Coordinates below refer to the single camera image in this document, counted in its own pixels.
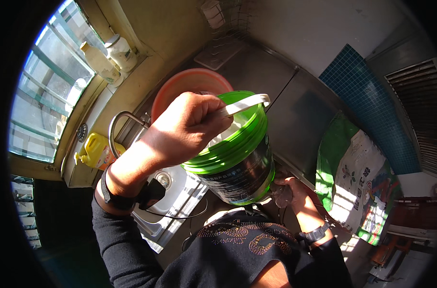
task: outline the window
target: window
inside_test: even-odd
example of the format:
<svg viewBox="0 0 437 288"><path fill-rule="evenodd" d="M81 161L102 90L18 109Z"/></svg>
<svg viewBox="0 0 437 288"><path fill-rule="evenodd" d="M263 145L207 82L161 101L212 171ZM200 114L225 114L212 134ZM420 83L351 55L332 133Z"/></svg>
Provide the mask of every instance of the window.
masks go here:
<svg viewBox="0 0 437 288"><path fill-rule="evenodd" d="M73 108L95 76L79 49L85 41L107 54L77 4L67 0L38 35L19 77L10 115L10 152L53 163Z"/></svg>

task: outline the dish soap bottle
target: dish soap bottle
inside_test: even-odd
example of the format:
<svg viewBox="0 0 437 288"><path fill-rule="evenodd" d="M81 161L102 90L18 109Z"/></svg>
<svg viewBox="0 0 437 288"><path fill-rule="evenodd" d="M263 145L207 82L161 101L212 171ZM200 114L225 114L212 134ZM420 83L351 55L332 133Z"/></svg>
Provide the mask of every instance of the dish soap bottle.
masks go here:
<svg viewBox="0 0 437 288"><path fill-rule="evenodd" d="M119 155L126 151L121 144L115 143L115 145ZM116 161L116 158L111 152L108 138L97 133L90 134L80 153L78 154L76 152L76 154L74 154L76 165L79 159L85 165L100 170L105 170L108 165Z"/></svg>
<svg viewBox="0 0 437 288"><path fill-rule="evenodd" d="M87 42L82 43L80 49L84 52L87 64L106 82L114 87L118 87L123 82L121 73L111 64L100 49L90 46Z"/></svg>

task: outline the sink drain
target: sink drain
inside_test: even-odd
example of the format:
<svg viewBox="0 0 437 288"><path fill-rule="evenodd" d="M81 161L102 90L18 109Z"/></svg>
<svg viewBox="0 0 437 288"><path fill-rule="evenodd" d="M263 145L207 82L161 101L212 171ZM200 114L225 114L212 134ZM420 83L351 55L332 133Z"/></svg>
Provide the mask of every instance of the sink drain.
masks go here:
<svg viewBox="0 0 437 288"><path fill-rule="evenodd" d="M170 178L169 174L167 174L164 171L159 171L154 176L154 179L156 179L161 185L168 190L170 186L172 186L172 179Z"/></svg>

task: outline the white bottle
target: white bottle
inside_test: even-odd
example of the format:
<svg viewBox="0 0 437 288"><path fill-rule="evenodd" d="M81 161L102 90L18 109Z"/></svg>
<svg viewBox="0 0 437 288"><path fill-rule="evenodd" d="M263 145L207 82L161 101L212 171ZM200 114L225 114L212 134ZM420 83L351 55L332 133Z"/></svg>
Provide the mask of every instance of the white bottle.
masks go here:
<svg viewBox="0 0 437 288"><path fill-rule="evenodd" d="M90 46L87 42L82 43L80 49L84 52L88 65L109 84L118 87L123 82L121 73L106 59L100 49Z"/></svg>
<svg viewBox="0 0 437 288"><path fill-rule="evenodd" d="M108 54L116 64L121 67L122 72L130 72L137 65L137 55L130 49L127 40L116 34L105 43Z"/></svg>

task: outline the vent grille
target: vent grille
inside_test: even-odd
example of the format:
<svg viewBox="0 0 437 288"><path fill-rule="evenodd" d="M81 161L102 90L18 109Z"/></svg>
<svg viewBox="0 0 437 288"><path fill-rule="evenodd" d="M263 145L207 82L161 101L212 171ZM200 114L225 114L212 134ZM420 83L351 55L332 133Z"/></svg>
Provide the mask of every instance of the vent grille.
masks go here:
<svg viewBox="0 0 437 288"><path fill-rule="evenodd" d="M417 137L422 169L437 174L437 67L426 60L385 76Z"/></svg>

